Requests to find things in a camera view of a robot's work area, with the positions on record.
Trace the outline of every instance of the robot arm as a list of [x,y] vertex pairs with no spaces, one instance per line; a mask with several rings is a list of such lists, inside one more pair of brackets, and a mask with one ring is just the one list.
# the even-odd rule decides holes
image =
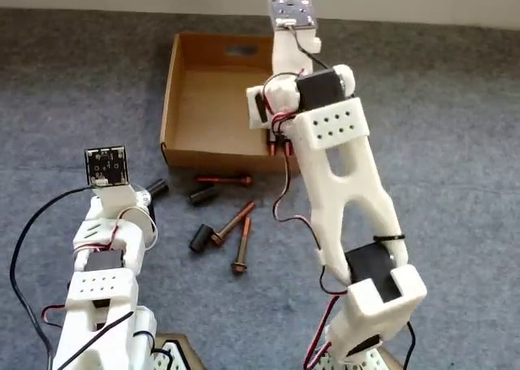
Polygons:
[[137,275],[157,228],[149,215],[150,194],[128,183],[122,146],[87,150],[89,183],[97,187],[90,209],[73,240],[74,273],[67,293],[65,321],[54,358],[61,368],[105,325],[122,320],[89,346],[67,369],[151,369],[150,340],[154,313],[137,306]]
[[[336,65],[312,72],[310,55],[302,52],[302,42],[310,46],[310,52],[319,51],[319,46],[312,47],[320,42],[314,38],[316,21],[310,0],[269,3],[275,30],[273,71],[279,77],[247,89],[249,125],[269,128],[277,113],[292,115],[281,131],[293,143],[309,195],[311,225],[320,245],[318,259],[348,287],[342,310],[326,329],[329,352],[340,362],[345,358],[363,361],[368,350],[395,336],[406,324],[426,296],[426,286],[408,264],[392,199],[375,166],[362,103],[354,96],[352,70]],[[333,147],[349,171],[346,176],[331,170],[326,150]],[[352,201],[369,217],[375,242],[345,253],[343,210]]]

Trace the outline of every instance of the white plastic part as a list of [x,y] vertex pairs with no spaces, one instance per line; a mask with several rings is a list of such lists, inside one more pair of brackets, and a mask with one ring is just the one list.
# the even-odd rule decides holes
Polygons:
[[[321,50],[321,41],[316,37],[315,28],[296,29],[298,41],[303,49],[315,54]],[[273,74],[280,72],[299,73],[303,70],[305,74],[313,70],[312,60],[300,52],[296,40],[289,30],[275,31],[273,41]]]
[[344,306],[325,330],[331,343],[329,350],[336,360],[342,360],[359,343],[379,335],[392,339],[427,295],[426,286],[414,266],[394,268],[392,278],[401,292],[399,298],[384,303],[371,279],[349,286]]
[[[95,220],[98,218],[115,219],[125,208],[139,207],[148,211],[150,204],[150,193],[146,190],[136,192],[130,185],[118,185],[116,187],[106,187],[94,189],[97,197],[90,201],[90,209],[85,220]],[[130,210],[123,216],[126,221],[131,221],[143,232],[145,244],[150,244],[154,238],[152,225],[149,219],[139,211]]]
[[[137,307],[135,314],[136,322],[133,333],[147,331],[155,337],[157,332],[157,321],[154,313],[147,307]],[[132,339],[131,361],[134,369],[149,370],[154,368],[154,361],[150,351],[154,348],[153,341],[146,334],[139,334]]]
[[388,370],[388,366],[377,350],[369,350],[357,362],[348,363],[337,362],[326,352],[313,370]]
[[[97,309],[93,300],[110,299],[108,308]],[[132,270],[114,268],[92,272],[74,272],[66,301],[67,314],[63,323],[54,369],[59,368],[98,331],[96,324],[109,324],[137,305],[137,282]],[[102,368],[130,370],[130,350],[135,316],[111,329],[76,360],[67,370]]]
[[[296,29],[298,41],[305,50],[312,54],[319,53],[321,41],[316,37],[315,28]],[[272,53],[273,75],[281,72],[309,74],[313,71],[312,60],[297,48],[296,40],[289,30],[275,31]],[[294,84],[293,76],[280,76],[271,81],[266,88],[266,96],[274,113],[291,111],[298,107],[300,94]],[[262,92],[262,85],[248,88],[245,91],[249,111],[249,128],[270,128],[272,115],[267,113],[267,122],[262,122],[258,114],[255,97]]]
[[[74,248],[89,243],[108,244],[115,226],[115,220],[100,218],[83,221],[72,242]],[[143,258],[145,257],[145,242],[143,232],[133,222],[119,220],[112,246],[116,250],[124,250],[123,261],[126,268],[139,275]],[[91,250],[81,250],[74,262],[75,271],[83,271]]]
[[[184,362],[182,355],[179,352],[179,347],[175,343],[164,343],[162,349],[170,353],[173,358],[171,363],[171,370],[187,370],[188,366]],[[154,370],[167,370],[169,359],[163,354],[155,354],[154,356]]]
[[[357,123],[354,124],[352,132],[357,133],[357,128],[361,136],[347,133],[345,137],[334,137],[333,135],[330,141],[319,145],[318,133],[313,129],[315,111],[307,111],[298,115],[284,131],[292,141],[300,172],[307,188],[311,205],[311,224],[322,247],[322,261],[337,279],[345,285],[349,285],[350,270],[341,245],[345,205],[351,201],[359,202],[378,236],[401,234],[401,227],[392,199],[384,190],[379,179],[374,156],[366,136],[368,127],[359,99],[348,99],[322,107],[317,112],[320,114],[320,118],[323,114],[327,114],[330,118],[329,123],[338,121],[343,124],[351,115],[346,116],[345,110],[337,120],[336,113],[342,108],[353,111]],[[338,146],[342,161],[349,170],[345,176],[337,176],[331,170],[326,149],[333,146]],[[385,242],[384,245],[390,255],[394,257],[397,266],[408,263],[408,252],[403,240]]]
[[348,98],[352,95],[356,89],[356,80],[354,79],[354,73],[348,65],[340,64],[332,67],[337,75],[340,77],[341,86],[344,91],[344,95]]
[[303,112],[292,126],[293,134],[311,150],[328,149],[370,134],[359,98]]

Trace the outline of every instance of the brown cardboard tray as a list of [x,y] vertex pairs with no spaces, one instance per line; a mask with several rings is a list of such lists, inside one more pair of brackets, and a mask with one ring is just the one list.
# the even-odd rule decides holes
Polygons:
[[216,174],[284,170],[281,149],[268,154],[265,130],[249,129],[245,96],[271,75],[271,51],[270,37],[175,36],[160,137],[169,166]]

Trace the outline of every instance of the black rubber cylinder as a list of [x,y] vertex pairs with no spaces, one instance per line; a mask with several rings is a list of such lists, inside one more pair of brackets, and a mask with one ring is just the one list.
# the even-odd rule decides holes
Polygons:
[[154,183],[146,187],[149,194],[152,196],[152,200],[166,194],[169,191],[168,184],[164,179],[157,179]]
[[203,252],[208,242],[210,242],[213,232],[211,227],[202,224],[189,242],[189,249],[198,254]]
[[219,188],[215,185],[205,185],[189,195],[188,201],[194,206],[202,205],[219,196]]

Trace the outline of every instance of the circuit board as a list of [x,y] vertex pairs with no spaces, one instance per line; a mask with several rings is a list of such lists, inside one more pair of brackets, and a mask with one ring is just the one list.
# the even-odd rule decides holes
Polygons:
[[267,0],[274,30],[285,29],[283,23],[293,22],[295,29],[316,28],[317,22],[310,0]]
[[128,184],[127,155],[124,146],[87,149],[84,161],[89,185]]

